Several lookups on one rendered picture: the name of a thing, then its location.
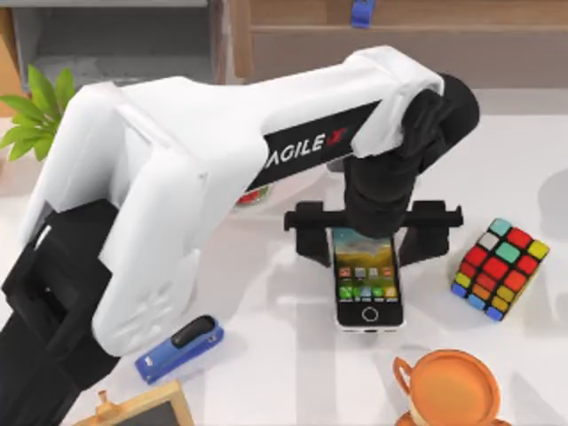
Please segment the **black smartphone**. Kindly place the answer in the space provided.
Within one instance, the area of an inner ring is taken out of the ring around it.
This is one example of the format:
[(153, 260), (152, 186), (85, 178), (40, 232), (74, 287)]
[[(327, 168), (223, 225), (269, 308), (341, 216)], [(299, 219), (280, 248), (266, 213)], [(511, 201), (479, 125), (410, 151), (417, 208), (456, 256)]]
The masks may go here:
[(392, 237), (369, 238), (351, 228), (330, 231), (335, 317), (350, 332), (401, 327), (404, 307)]

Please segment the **red and green can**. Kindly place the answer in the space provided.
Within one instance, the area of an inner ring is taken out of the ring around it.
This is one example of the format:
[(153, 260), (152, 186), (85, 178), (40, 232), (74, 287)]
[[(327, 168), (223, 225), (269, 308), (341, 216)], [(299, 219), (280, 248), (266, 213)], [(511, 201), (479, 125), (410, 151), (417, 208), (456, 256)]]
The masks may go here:
[(264, 213), (271, 199), (272, 185), (264, 185), (243, 194), (234, 204), (231, 214), (236, 216)]

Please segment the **multicoloured puzzle cube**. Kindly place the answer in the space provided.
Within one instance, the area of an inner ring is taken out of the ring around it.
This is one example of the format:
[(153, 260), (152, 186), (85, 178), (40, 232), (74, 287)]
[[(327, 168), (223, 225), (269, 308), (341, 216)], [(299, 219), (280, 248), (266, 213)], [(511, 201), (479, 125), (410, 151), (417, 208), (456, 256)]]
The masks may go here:
[(493, 321), (502, 321), (528, 288), (549, 245), (497, 217), (461, 260), (451, 292)]

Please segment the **orange cup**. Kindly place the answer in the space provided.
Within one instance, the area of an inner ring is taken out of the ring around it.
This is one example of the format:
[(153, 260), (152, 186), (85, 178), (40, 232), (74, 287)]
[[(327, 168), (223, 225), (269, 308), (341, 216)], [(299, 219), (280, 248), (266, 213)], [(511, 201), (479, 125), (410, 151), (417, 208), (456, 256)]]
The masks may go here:
[(499, 419), (499, 385), (492, 371), (465, 351), (432, 351), (413, 366), (396, 357), (392, 369), (415, 419), (430, 426), (480, 425)]

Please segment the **blue stapler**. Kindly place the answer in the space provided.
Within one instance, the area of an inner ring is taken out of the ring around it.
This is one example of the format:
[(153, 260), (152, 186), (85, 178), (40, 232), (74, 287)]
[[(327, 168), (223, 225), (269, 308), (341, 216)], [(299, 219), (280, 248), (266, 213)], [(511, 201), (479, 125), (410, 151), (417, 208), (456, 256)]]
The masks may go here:
[(134, 366), (144, 382), (153, 384), (220, 344), (224, 336), (225, 331), (215, 318), (201, 315), (140, 355)]

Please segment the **orange saucer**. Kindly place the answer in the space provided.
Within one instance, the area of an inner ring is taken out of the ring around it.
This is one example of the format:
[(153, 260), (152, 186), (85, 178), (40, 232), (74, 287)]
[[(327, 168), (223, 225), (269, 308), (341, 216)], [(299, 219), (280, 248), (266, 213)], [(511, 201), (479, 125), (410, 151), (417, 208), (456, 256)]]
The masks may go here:
[[(428, 423), (424, 422), (422, 419), (415, 419), (410, 411), (402, 414), (394, 426), (430, 426)], [(467, 425), (467, 426), (512, 426), (510, 422), (506, 422), (500, 419), (494, 419), (487, 423), (482, 423), (480, 425)]]

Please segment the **wooden open shelves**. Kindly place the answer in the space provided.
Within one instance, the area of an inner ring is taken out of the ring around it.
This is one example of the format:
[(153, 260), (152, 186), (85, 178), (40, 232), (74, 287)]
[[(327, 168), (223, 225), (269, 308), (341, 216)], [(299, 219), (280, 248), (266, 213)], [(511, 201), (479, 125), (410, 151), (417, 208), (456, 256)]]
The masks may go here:
[(235, 74), (267, 79), (390, 45), (479, 89), (568, 88), (568, 0), (227, 0)]

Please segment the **small blue object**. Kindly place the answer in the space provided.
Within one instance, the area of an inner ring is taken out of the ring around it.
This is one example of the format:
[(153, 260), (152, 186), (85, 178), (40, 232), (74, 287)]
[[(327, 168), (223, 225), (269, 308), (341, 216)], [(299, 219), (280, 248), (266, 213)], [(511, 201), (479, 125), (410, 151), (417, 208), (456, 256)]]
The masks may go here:
[(376, 0), (352, 0), (351, 26), (368, 29), (374, 17)]

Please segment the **wooden framed blackboard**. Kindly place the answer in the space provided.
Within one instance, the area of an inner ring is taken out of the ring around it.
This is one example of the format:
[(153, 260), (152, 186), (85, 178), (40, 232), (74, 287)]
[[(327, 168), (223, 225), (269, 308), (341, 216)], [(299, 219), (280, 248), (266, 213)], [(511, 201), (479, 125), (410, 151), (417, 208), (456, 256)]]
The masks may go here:
[(195, 426), (178, 380), (165, 383), (121, 403), (113, 402), (106, 390), (98, 392), (94, 415), (73, 426)]

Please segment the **grey cabinet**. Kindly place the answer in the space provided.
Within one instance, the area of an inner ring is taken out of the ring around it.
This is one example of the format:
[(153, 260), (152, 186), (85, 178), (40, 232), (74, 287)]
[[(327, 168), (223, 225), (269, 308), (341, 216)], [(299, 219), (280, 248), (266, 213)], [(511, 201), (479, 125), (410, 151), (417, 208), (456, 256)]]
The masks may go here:
[(12, 20), (22, 89), (28, 66), (78, 86), (183, 75), (225, 79), (223, 0), (0, 0)]

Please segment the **green leafy plant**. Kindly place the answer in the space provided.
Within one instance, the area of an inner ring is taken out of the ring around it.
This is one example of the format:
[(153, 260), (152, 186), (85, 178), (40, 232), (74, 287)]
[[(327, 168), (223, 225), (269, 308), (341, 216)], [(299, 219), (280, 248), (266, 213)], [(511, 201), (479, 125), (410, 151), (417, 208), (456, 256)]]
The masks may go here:
[(0, 139), (0, 149), (9, 148), (9, 162), (29, 152), (38, 162), (47, 157), (67, 106), (76, 94), (75, 77), (68, 67), (60, 70), (53, 83), (39, 68), (28, 65), (28, 84), (27, 98), (0, 96), (0, 103), (15, 111), (12, 127)]

